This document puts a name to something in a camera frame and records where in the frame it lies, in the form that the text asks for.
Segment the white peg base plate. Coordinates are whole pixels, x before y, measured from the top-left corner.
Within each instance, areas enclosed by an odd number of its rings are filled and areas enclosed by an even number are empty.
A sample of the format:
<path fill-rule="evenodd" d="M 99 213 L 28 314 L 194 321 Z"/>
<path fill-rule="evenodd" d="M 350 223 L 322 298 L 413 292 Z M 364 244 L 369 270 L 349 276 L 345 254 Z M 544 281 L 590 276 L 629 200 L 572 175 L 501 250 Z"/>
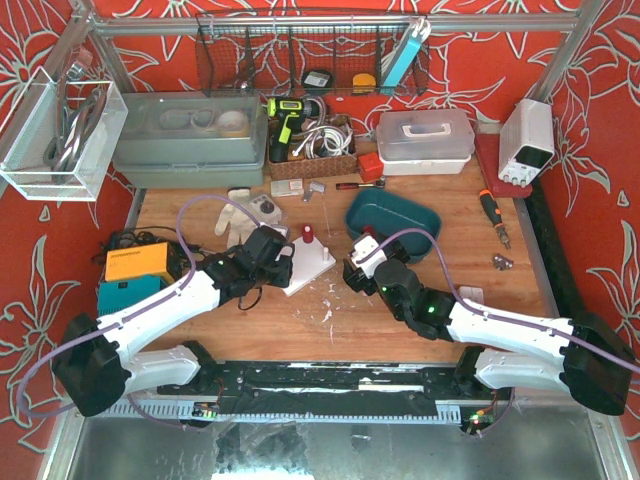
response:
<path fill-rule="evenodd" d="M 289 285 L 283 289 L 287 297 L 290 297 L 324 274 L 336 264 L 336 258 L 329 248 L 324 246 L 317 238 L 310 243 L 305 243 L 302 237 L 297 238 L 293 244 L 292 276 Z"/>

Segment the white control box with knob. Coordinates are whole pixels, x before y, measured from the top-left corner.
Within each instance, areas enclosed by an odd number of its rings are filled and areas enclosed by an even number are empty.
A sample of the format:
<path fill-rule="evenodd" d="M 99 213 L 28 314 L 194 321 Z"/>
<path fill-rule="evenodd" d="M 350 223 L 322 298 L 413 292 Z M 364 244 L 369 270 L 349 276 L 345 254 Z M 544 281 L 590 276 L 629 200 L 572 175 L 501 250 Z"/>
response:
<path fill-rule="evenodd" d="M 248 207 L 254 217 L 262 223 L 276 225 L 282 219 L 282 210 L 266 194 L 260 194 L 252 198 Z"/>

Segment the white work glove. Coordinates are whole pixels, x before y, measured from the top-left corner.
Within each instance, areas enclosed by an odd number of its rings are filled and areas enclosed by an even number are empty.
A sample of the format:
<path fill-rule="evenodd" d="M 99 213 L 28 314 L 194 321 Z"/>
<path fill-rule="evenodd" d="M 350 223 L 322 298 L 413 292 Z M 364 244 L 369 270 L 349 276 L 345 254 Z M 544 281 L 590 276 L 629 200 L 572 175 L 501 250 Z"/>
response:
<path fill-rule="evenodd" d="M 256 223 L 248 216 L 251 201 L 249 188 L 233 188 L 227 193 L 229 202 L 221 210 L 216 222 L 214 233 L 217 236 L 227 234 L 228 249 L 242 245 L 256 228 Z"/>

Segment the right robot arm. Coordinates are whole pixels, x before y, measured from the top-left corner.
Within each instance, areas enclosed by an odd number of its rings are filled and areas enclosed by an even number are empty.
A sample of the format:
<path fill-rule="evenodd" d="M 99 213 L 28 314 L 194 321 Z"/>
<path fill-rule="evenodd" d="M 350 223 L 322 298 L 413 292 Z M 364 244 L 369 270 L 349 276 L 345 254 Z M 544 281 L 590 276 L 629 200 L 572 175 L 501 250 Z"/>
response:
<path fill-rule="evenodd" d="M 544 318 L 487 307 L 423 286 L 407 261 L 404 252 L 364 236 L 343 261 L 343 279 L 355 292 L 378 294 L 418 336 L 467 344 L 458 364 L 462 387 L 557 391 L 601 414 L 624 413 L 635 355 L 600 317 Z"/>

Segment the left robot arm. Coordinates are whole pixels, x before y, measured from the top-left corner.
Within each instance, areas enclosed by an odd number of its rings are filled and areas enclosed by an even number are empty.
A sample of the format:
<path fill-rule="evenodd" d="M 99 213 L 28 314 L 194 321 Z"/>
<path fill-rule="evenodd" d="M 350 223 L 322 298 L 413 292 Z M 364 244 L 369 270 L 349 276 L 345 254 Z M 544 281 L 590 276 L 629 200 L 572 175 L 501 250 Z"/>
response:
<path fill-rule="evenodd" d="M 52 363 L 73 405 L 85 417 L 121 397 L 164 385 L 191 383 L 206 363 L 198 343 L 146 351 L 154 340 L 206 312 L 265 286 L 288 287 L 295 246 L 268 225 L 242 245 L 209 254 L 181 279 L 150 297 L 97 319 L 75 316 Z"/>

